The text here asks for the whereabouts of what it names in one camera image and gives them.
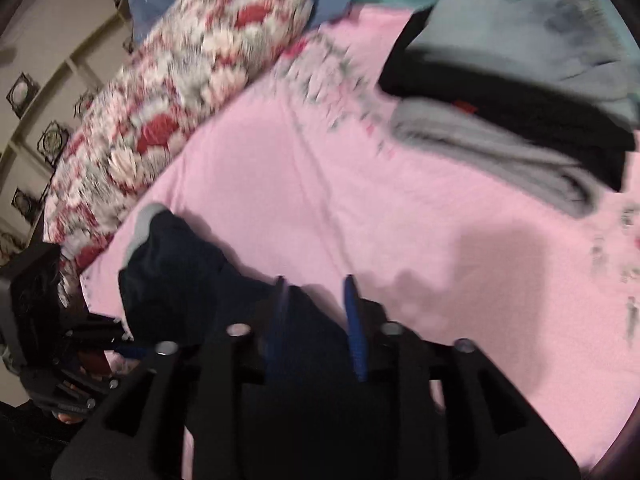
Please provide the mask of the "dark navy fleece-lined pants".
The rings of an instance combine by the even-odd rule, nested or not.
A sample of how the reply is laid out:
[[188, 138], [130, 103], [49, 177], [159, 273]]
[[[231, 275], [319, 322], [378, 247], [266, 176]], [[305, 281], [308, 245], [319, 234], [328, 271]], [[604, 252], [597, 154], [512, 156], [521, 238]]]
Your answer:
[[[118, 286], [134, 340], [200, 351], [226, 329], [249, 323], [274, 284], [236, 270], [224, 252], [160, 204], [144, 206], [134, 224]], [[346, 332], [303, 289], [288, 285], [277, 373], [244, 390], [230, 466], [213, 473], [214, 445], [202, 410], [191, 408], [190, 467], [197, 479], [339, 479], [348, 404], [356, 386]]]

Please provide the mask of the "pink floral bed sheet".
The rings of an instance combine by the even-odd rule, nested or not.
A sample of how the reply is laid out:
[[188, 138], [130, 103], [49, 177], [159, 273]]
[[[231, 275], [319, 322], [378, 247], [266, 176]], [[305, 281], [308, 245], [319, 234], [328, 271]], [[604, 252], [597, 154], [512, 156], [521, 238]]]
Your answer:
[[639, 195], [576, 220], [464, 162], [390, 134], [375, 88], [405, 11], [365, 6], [299, 40], [206, 122], [144, 196], [242, 269], [284, 275], [335, 306], [347, 273], [422, 336], [468, 336], [590, 468], [639, 399], [628, 333], [639, 287], [598, 259]]

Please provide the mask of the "folded grey pants bottom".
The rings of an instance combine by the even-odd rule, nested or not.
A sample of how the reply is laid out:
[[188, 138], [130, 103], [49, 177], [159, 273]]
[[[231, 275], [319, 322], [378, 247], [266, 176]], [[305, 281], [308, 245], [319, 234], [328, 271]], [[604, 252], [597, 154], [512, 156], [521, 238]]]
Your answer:
[[577, 160], [452, 105], [402, 100], [390, 118], [390, 134], [418, 150], [488, 172], [573, 218], [586, 218], [598, 208], [600, 184]]

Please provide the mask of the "folded black pants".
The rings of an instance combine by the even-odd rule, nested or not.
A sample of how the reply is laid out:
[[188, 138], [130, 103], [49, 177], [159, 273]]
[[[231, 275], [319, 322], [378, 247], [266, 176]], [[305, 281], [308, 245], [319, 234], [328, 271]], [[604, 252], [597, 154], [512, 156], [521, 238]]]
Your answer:
[[622, 192], [626, 160], [637, 149], [629, 126], [600, 108], [527, 82], [427, 61], [409, 44], [424, 31], [433, 9], [414, 12], [384, 63], [378, 86], [396, 98], [451, 104], [542, 148], [578, 161], [614, 192]]

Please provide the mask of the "red floral folded quilt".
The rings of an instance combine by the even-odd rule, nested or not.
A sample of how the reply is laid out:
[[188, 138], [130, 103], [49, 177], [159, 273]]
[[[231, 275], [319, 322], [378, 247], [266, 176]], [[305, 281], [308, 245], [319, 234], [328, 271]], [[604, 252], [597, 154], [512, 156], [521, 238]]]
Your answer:
[[176, 0], [92, 100], [58, 160], [43, 239], [61, 249], [58, 299], [111, 243], [194, 130], [269, 68], [311, 0]]

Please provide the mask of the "folded light grey pants top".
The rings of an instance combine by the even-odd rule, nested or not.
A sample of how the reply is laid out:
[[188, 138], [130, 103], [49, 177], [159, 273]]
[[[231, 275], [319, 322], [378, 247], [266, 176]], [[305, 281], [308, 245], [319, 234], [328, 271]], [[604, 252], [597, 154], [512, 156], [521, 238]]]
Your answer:
[[561, 92], [639, 125], [639, 65], [600, 0], [438, 0], [409, 48]]

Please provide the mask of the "cream wall display shelf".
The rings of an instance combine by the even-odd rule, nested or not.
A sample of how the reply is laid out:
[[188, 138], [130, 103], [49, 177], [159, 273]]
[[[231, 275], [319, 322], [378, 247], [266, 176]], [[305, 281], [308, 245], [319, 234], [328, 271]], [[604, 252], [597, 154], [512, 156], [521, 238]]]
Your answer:
[[1, 102], [1, 227], [26, 242], [34, 227], [13, 206], [22, 191], [40, 198], [52, 174], [37, 145], [51, 124], [74, 130], [89, 89], [111, 80], [129, 54], [129, 27], [113, 0], [23, 0], [1, 36], [1, 91], [25, 74], [39, 92], [22, 116]]

